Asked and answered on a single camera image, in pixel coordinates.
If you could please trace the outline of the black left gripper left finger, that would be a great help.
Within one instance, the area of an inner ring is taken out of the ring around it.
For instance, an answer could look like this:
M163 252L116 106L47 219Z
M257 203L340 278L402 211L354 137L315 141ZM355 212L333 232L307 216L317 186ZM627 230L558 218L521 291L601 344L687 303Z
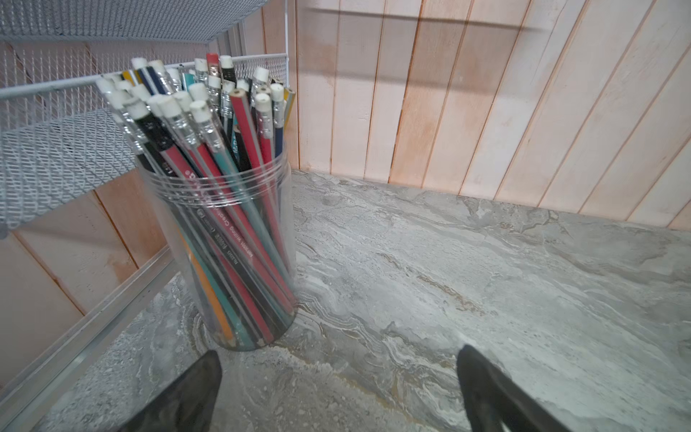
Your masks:
M210 350L118 431L209 431L222 379L219 355Z

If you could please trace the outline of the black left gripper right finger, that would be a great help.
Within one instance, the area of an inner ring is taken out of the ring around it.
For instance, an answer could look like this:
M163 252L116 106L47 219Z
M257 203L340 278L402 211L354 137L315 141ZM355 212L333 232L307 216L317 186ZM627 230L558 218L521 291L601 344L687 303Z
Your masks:
M475 347L462 347L456 372L473 431L569 430Z

